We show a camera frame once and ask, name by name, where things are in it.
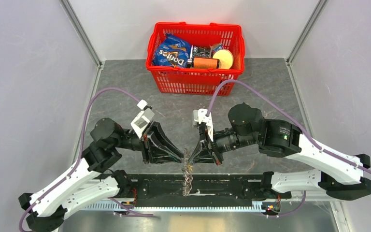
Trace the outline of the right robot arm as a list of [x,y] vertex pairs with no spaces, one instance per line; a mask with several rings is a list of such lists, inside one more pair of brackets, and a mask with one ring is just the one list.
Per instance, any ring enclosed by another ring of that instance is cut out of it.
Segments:
[[291,191],[323,191],[344,201],[371,195],[371,181],[362,171],[370,167],[368,155],[339,153],[333,157],[332,149],[323,152],[323,146],[311,143],[298,126],[284,120],[266,119],[260,109],[246,103],[233,106],[228,119],[230,128],[215,131],[207,109],[194,110],[193,124],[200,138],[189,163],[221,165],[224,153],[257,145],[261,154],[311,166],[311,170],[295,173],[265,172],[259,191],[266,198]]

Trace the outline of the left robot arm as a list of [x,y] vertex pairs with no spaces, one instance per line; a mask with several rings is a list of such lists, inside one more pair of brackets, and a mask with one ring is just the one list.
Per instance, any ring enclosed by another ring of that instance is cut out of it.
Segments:
[[165,135],[160,123],[146,124],[142,135],[110,118],[100,119],[90,133],[92,142],[61,176],[36,193],[23,193],[20,231],[51,232],[85,206],[110,197],[135,197],[133,183],[123,170],[107,170],[121,159],[119,148],[140,151],[146,163],[182,162],[184,154]]

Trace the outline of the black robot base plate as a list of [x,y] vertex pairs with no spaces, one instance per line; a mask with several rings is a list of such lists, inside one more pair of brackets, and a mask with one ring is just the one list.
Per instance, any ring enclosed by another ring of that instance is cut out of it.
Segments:
[[272,190],[261,174],[194,174],[186,197],[183,174],[128,174],[127,178],[130,183],[112,196],[134,198],[136,206],[248,206],[251,201],[296,198],[294,191]]

